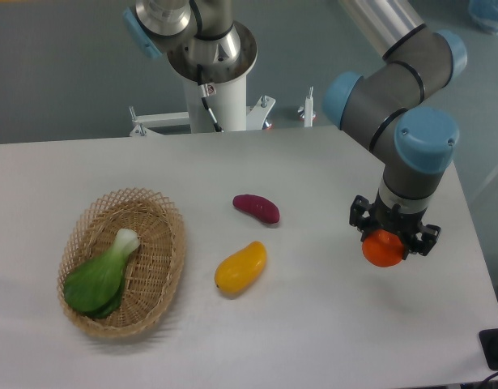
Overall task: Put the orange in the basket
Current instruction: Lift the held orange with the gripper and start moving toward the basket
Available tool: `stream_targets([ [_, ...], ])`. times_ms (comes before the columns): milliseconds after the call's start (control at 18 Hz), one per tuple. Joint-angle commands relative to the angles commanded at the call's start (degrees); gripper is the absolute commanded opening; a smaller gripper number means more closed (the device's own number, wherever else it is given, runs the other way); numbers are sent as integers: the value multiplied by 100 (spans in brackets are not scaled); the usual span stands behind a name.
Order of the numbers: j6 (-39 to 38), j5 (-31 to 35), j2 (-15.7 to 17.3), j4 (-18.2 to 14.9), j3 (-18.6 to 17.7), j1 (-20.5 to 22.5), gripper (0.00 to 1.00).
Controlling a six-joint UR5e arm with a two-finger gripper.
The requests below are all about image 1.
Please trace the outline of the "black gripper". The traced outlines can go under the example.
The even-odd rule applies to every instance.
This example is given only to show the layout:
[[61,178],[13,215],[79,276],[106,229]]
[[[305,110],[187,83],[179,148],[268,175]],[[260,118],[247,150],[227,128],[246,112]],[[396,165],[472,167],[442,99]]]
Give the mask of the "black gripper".
[[412,254],[427,256],[437,243],[441,227],[423,224],[428,198],[404,199],[389,190],[379,190],[374,203],[357,195],[350,206],[349,224],[360,232],[360,241],[379,232],[395,236],[403,244],[402,259]]

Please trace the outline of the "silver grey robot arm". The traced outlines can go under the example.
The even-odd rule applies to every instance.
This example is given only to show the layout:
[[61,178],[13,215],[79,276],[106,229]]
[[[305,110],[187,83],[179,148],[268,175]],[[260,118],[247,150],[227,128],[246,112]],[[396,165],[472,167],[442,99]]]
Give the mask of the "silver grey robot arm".
[[[385,166],[377,196],[355,197],[349,223],[364,257],[394,265],[427,255],[440,228],[422,219],[459,138],[456,122],[424,105],[459,76],[467,52],[459,36],[430,31],[407,1],[345,1],[343,7],[384,60],[363,77],[339,75],[322,109],[336,127]],[[258,55],[253,34],[229,1],[137,1],[123,20],[149,58],[166,56],[185,86],[194,133],[249,129],[246,77]]]

